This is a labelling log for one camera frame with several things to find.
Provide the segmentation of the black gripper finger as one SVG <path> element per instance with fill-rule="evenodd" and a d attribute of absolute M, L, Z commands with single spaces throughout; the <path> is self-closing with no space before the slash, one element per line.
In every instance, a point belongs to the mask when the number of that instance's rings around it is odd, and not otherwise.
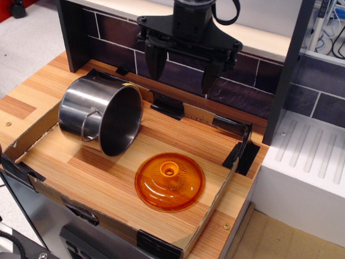
<path fill-rule="evenodd" d="M 165 68 L 167 51 L 160 46 L 156 46 L 148 39 L 145 41 L 144 50 L 149 74 L 152 79 L 159 80 Z"/>
<path fill-rule="evenodd" d="M 214 59 L 207 63 L 202 78 L 202 94 L 208 94 L 223 73 L 226 61 Z"/>

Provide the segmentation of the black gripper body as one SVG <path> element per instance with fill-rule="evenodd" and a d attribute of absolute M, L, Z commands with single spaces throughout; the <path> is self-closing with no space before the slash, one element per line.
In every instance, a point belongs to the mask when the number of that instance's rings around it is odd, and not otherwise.
<path fill-rule="evenodd" d="M 138 40 L 148 39 L 167 51 L 210 62 L 226 61 L 234 68 L 242 43 L 220 30 L 216 25 L 232 25 L 240 14 L 240 2 L 233 1 L 236 14 L 231 19 L 220 19 L 215 1 L 175 1 L 172 15 L 140 16 Z"/>

